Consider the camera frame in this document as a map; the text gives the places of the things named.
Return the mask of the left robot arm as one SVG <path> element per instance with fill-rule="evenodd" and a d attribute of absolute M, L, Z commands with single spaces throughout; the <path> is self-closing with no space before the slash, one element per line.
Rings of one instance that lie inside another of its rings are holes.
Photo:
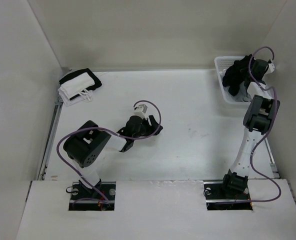
<path fill-rule="evenodd" d="M 148 117 L 132 115 L 117 133 L 113 135 L 104 130 L 94 129 L 79 132 L 70 136 L 63 144 L 63 150 L 74 161 L 77 170 L 85 179 L 79 182 L 83 187 L 83 193 L 88 199 L 96 199 L 100 195 L 101 179 L 95 168 L 91 167 L 104 148 L 111 148 L 124 153 L 133 147 L 138 138 L 156 136 L 163 130 L 153 115 Z"/>

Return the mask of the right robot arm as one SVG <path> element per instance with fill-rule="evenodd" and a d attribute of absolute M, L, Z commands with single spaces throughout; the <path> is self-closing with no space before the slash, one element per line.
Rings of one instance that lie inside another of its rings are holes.
<path fill-rule="evenodd" d="M 263 81 L 271 64 L 271 61 L 254 59 L 252 55 L 248 55 L 236 61 L 224 76 L 226 79 L 231 76 L 233 70 L 238 70 L 243 77 L 245 90 L 251 97 L 243 118 L 244 134 L 240 148 L 236 159 L 224 175 L 219 189 L 227 199 L 247 193 L 250 170 L 277 185 L 272 178 L 261 173 L 254 166 L 255 152 L 270 134 L 280 106 L 276 90 L 273 87 L 267 87 Z"/>

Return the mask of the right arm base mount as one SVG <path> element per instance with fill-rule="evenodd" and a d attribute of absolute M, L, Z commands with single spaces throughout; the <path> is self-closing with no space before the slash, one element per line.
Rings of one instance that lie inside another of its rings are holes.
<path fill-rule="evenodd" d="M 253 205 L 248 202 L 251 197 L 249 189 L 243 193 L 231 193 L 222 189 L 221 181 L 204 181 L 203 195 L 208 211 L 252 211 Z"/>

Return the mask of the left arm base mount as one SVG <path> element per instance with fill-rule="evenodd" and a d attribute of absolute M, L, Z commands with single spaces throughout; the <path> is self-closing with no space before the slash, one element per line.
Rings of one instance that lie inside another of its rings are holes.
<path fill-rule="evenodd" d="M 93 189 L 89 189 L 79 182 L 73 182 L 72 186 L 66 188 L 66 193 L 70 194 L 69 211 L 114 211 L 116 198 L 116 182 L 100 182 L 96 187 L 108 199 L 106 199 Z"/>

